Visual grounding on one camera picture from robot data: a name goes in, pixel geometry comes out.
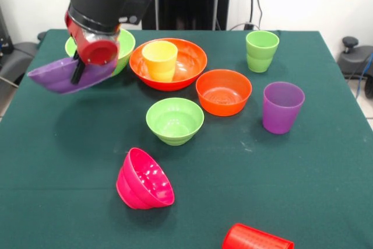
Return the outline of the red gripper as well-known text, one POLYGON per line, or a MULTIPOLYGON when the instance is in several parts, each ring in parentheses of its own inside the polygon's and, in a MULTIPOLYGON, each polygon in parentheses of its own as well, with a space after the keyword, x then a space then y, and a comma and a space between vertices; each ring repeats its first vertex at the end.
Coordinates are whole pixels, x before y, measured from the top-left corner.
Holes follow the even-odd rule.
POLYGON ((93 30, 76 23, 68 12, 65 14, 65 23, 77 48, 73 59, 78 59, 78 63, 71 77, 71 84, 77 85, 79 83, 85 64, 104 65, 117 59, 119 26, 108 33, 93 30))

